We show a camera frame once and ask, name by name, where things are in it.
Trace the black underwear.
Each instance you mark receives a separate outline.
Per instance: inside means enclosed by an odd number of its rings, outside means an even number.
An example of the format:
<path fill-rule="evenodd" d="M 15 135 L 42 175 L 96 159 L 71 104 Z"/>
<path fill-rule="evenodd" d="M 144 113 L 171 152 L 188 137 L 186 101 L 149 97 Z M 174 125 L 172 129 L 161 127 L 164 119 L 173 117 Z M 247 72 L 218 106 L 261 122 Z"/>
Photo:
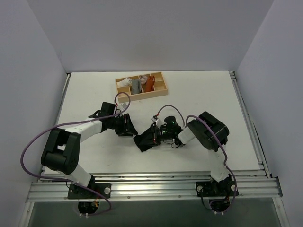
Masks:
<path fill-rule="evenodd" d="M 147 129 L 142 134 L 136 135 L 134 137 L 134 142 L 141 152 L 145 152 L 155 146 L 158 146 L 158 144 L 153 140 L 151 129 Z"/>

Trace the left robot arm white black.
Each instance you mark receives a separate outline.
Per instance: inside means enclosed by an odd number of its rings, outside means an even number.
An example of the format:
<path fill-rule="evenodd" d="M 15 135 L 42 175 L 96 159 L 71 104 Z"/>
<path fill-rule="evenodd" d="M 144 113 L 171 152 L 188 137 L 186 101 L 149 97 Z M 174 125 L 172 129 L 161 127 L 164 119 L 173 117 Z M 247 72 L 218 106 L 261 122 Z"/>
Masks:
<path fill-rule="evenodd" d="M 88 122 L 61 129 L 52 129 L 41 156 L 41 164 L 51 170 L 63 173 L 72 182 L 80 184 L 78 192 L 84 198 L 91 198 L 96 191 L 93 175 L 79 165 L 80 144 L 95 134 L 112 129 L 119 137 L 132 137 L 138 132 L 128 113 L 100 120 L 113 115 L 116 105 L 103 102 L 101 109 L 88 117 Z"/>

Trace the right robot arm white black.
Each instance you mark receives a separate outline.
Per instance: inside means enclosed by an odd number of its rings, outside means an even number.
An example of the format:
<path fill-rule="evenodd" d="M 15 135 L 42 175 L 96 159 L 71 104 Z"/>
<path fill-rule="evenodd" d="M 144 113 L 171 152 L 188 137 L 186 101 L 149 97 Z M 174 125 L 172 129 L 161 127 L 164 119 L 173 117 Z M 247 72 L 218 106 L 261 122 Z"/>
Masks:
<path fill-rule="evenodd" d="M 209 112 L 204 111 L 198 117 L 188 116 L 184 128 L 181 128 L 174 116 L 168 116 L 165 124 L 159 126 L 158 114 L 153 116 L 151 125 L 152 145 L 159 145 L 162 141 L 172 140 L 177 148 L 197 139 L 208 150 L 211 163 L 210 189 L 215 195 L 221 195 L 227 190 L 225 181 L 231 174 L 227 168 L 227 154 L 225 147 L 230 131 L 220 120 Z"/>

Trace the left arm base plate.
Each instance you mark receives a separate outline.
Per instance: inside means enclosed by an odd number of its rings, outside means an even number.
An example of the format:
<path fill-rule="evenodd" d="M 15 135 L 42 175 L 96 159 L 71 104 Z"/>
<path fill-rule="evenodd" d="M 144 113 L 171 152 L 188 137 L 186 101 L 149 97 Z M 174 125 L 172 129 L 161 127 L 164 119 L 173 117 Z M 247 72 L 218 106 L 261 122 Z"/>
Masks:
<path fill-rule="evenodd" d="M 111 184 L 110 183 L 98 183 L 95 185 L 93 191 L 101 194 L 103 197 L 109 199 L 111 196 Z M 71 200 L 83 200 L 83 199 L 95 199 L 101 198 L 99 195 L 96 195 L 94 192 L 84 189 L 82 187 L 71 184 L 69 186 L 69 191 L 67 198 Z"/>

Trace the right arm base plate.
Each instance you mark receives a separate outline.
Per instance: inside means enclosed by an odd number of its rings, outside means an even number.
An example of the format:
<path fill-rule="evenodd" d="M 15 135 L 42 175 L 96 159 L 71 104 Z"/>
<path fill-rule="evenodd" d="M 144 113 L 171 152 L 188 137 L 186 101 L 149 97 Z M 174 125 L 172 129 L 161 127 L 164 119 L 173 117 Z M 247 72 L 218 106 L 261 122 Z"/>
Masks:
<path fill-rule="evenodd" d="M 218 183 L 216 181 L 196 182 L 198 197 L 226 197 L 234 195 L 234 181 Z"/>

